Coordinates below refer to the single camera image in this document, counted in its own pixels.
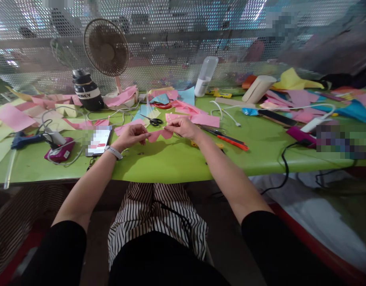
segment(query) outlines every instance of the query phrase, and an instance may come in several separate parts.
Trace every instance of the thermos bottle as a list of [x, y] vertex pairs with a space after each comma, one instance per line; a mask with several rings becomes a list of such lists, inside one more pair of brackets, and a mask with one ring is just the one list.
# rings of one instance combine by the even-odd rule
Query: thermos bottle
[[101, 92], [89, 73], [84, 70], [73, 70], [73, 82], [75, 92], [87, 110], [97, 111], [104, 107]]

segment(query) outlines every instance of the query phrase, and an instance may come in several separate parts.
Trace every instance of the white bottle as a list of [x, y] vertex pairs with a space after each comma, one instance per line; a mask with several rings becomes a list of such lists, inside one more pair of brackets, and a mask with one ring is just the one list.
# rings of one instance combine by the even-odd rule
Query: white bottle
[[198, 81], [196, 82], [195, 86], [196, 97], [202, 97], [206, 93], [212, 76], [215, 73], [218, 62], [219, 58], [214, 56], [208, 56], [204, 59], [202, 68], [200, 69]]

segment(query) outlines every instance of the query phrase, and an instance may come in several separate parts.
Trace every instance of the blue glue gun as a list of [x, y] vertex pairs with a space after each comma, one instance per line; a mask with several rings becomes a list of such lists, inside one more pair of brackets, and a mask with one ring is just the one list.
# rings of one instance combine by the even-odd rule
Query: blue glue gun
[[15, 137], [11, 144], [11, 149], [22, 149], [25, 145], [43, 141], [44, 137], [40, 133], [35, 136], [26, 137], [23, 131], [19, 131], [15, 134]]

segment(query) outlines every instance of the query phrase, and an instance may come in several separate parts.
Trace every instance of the black and white striped pants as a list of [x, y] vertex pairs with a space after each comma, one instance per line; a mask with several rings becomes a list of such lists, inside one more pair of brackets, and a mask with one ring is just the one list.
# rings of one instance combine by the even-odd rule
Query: black and white striped pants
[[171, 236], [204, 260], [208, 227], [182, 185], [130, 183], [109, 231], [109, 269], [125, 243], [151, 231]]

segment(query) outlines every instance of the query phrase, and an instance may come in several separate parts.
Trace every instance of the smartwatch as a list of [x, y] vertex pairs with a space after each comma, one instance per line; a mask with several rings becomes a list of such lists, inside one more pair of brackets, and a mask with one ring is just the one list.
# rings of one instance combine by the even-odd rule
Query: smartwatch
[[113, 147], [111, 147], [109, 145], [105, 147], [105, 151], [109, 151], [114, 156], [116, 156], [117, 157], [117, 161], [119, 161], [119, 160], [121, 160], [123, 158], [123, 156], [122, 156], [122, 154], [120, 152], [118, 152], [117, 150], [115, 150]]

